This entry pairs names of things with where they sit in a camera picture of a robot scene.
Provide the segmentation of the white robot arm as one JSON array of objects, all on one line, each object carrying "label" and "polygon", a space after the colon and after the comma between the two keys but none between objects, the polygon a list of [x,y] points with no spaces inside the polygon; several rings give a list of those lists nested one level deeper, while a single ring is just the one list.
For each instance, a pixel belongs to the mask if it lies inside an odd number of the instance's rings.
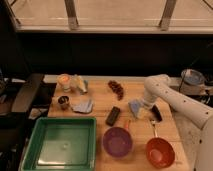
[{"label": "white robot arm", "polygon": [[170,82],[166,74],[146,77],[139,100],[142,110],[150,110],[161,98],[192,121],[201,130],[194,171],[213,171],[213,108],[173,90]]}]

